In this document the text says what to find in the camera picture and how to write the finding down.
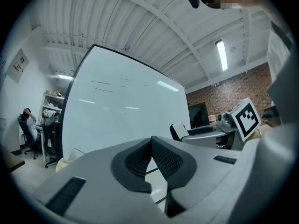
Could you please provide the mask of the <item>whiteboard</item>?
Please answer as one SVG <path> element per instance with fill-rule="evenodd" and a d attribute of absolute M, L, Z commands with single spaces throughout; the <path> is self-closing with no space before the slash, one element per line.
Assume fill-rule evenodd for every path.
<path fill-rule="evenodd" d="M 185 88 L 141 62 L 93 45 L 68 88 L 61 114 L 63 155 L 73 148 L 89 153 L 153 136 L 174 140 L 170 126 L 190 127 Z M 167 182 L 152 158 L 128 167 L 164 194 Z"/>

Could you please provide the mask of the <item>person's white shirt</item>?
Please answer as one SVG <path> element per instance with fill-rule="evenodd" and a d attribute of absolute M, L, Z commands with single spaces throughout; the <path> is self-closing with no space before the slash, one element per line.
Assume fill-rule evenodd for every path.
<path fill-rule="evenodd" d="M 297 64 L 298 55 L 296 54 L 297 44 L 290 33 L 289 28 L 282 21 L 274 8 L 264 8 L 270 21 L 279 26 L 293 42 L 293 47 L 288 50 L 281 39 L 271 29 L 267 62 L 271 73 L 271 85 L 267 93 L 271 98 L 271 105 L 275 107 L 281 114 L 276 121 L 267 123 L 273 129 L 265 135 L 271 135 L 274 131 L 278 131 L 282 125 L 289 122 L 299 124 L 299 67 Z"/>

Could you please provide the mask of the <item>long ceiling lamp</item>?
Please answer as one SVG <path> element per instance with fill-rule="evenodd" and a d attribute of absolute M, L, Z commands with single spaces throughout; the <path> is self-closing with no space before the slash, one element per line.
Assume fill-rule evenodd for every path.
<path fill-rule="evenodd" d="M 223 40 L 218 40 L 216 43 L 216 47 L 220 56 L 222 70 L 225 71 L 228 69 L 228 60 L 226 54 L 226 48 Z"/>

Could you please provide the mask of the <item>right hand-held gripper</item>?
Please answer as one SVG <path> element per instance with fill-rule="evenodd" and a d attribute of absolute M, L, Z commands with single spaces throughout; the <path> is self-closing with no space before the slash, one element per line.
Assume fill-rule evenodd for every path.
<path fill-rule="evenodd" d="M 261 125 L 258 112 L 250 98 L 239 101 L 229 110 L 216 116 L 217 126 L 201 126 L 188 130 L 181 142 L 199 146 L 241 151 L 245 142 Z"/>

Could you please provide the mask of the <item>brown wooden table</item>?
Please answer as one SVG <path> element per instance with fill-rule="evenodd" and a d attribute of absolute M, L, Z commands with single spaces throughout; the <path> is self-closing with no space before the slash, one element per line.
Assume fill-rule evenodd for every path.
<path fill-rule="evenodd" d="M 2 145 L 0 145 L 0 159 L 4 163 L 9 173 L 12 173 L 25 164 L 25 161 L 23 159 L 9 152 Z"/>

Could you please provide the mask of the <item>black office chair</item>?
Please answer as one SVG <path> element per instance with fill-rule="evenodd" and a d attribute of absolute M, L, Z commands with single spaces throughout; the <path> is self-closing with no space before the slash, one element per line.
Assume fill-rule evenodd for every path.
<path fill-rule="evenodd" d="M 41 144 L 41 138 L 40 135 L 37 135 L 37 140 L 34 141 L 33 137 L 28 129 L 27 126 L 27 119 L 23 114 L 20 114 L 18 117 L 18 123 L 23 131 L 25 143 L 27 144 L 28 149 L 24 152 L 24 154 L 27 153 L 33 153 L 33 159 L 36 159 L 37 152 L 40 150 L 40 144 Z"/>
<path fill-rule="evenodd" d="M 51 164 L 58 164 L 61 156 L 60 146 L 60 122 L 54 121 L 49 125 L 42 125 L 44 134 L 44 154 L 49 155 L 49 160 L 45 163 L 47 169 Z"/>

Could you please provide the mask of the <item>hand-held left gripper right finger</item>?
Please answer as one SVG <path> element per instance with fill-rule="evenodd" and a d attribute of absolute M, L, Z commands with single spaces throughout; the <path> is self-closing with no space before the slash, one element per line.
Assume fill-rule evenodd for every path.
<path fill-rule="evenodd" d="M 208 197 L 229 174 L 240 151 L 201 147 L 153 136 L 152 158 L 167 182 L 165 213 L 174 217 Z"/>

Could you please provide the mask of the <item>cream storage box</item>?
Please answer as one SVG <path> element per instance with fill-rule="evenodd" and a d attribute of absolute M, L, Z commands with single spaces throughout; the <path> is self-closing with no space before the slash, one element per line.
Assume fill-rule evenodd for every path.
<path fill-rule="evenodd" d="M 84 152 L 76 148 L 73 148 L 68 158 L 63 157 L 58 161 L 55 172 L 58 173 L 61 169 L 67 167 L 69 164 L 71 164 L 73 161 L 83 156 L 84 154 L 85 154 Z"/>

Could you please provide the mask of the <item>white patterned bag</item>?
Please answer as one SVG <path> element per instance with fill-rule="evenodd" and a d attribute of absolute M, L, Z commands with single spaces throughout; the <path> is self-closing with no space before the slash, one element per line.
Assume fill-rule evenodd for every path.
<path fill-rule="evenodd" d="M 42 112 L 42 125 L 49 126 L 55 122 L 56 111 L 45 109 Z"/>

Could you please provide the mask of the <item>white whiteboard eraser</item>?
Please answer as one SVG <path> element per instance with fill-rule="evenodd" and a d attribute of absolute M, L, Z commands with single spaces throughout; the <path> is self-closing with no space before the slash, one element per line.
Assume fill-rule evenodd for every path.
<path fill-rule="evenodd" d="M 172 124 L 170 126 L 170 133 L 172 135 L 172 138 L 176 141 L 181 141 L 182 138 L 189 135 L 188 131 L 181 122 Z"/>

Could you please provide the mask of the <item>person's left forearm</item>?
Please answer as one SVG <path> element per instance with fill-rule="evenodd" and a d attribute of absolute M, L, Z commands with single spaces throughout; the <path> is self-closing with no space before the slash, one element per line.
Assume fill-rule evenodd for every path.
<path fill-rule="evenodd" d="M 251 135 L 252 139 L 259 139 L 263 135 L 265 135 L 268 131 L 272 130 L 273 128 L 268 124 L 259 126 Z"/>

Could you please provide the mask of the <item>black chest harness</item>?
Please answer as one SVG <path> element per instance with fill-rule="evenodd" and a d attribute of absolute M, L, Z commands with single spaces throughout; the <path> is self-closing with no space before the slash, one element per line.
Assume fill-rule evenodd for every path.
<path fill-rule="evenodd" d="M 287 36 L 287 34 L 272 21 L 271 21 L 271 29 L 281 39 L 281 41 L 287 47 L 288 50 L 290 50 L 293 47 L 293 42 Z"/>

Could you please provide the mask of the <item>person's right hand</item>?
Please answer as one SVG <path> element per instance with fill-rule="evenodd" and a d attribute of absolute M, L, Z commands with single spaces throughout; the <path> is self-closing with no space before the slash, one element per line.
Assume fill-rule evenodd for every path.
<path fill-rule="evenodd" d="M 216 148 L 219 149 L 231 149 L 234 142 L 234 138 L 229 136 L 221 136 L 216 138 Z"/>

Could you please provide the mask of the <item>black wall screen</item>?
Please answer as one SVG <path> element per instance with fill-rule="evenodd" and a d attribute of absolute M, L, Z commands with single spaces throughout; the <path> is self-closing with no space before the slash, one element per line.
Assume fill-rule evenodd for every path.
<path fill-rule="evenodd" d="M 205 102 L 188 107 L 191 129 L 208 126 L 209 118 Z"/>

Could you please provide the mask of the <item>white storage shelf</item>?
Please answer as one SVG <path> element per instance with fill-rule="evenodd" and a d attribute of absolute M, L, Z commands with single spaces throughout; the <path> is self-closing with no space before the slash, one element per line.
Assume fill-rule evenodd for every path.
<path fill-rule="evenodd" d="M 56 91 L 45 91 L 43 94 L 38 124 L 42 127 L 42 112 L 45 109 L 56 111 L 55 121 L 59 121 L 62 112 L 64 97 L 59 96 L 60 93 Z"/>

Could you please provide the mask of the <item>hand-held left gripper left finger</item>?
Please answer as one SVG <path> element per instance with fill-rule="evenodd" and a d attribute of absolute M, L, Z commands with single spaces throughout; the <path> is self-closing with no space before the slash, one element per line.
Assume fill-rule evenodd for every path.
<path fill-rule="evenodd" d="M 128 167 L 149 157 L 145 138 L 92 151 L 40 185 L 33 197 L 56 223 L 168 224 L 151 185 Z"/>

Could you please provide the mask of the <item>wooden desk with white legs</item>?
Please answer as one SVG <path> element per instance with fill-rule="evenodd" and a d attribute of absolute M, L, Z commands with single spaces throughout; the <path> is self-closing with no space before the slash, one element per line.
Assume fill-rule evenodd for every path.
<path fill-rule="evenodd" d="M 43 128 L 39 125 L 34 125 L 36 130 L 40 133 L 41 136 L 41 147 L 42 147 L 42 154 L 43 154 L 43 160 L 46 163 L 47 162 L 47 154 L 46 154 L 46 148 L 45 148 L 45 136 L 44 136 L 44 131 Z"/>

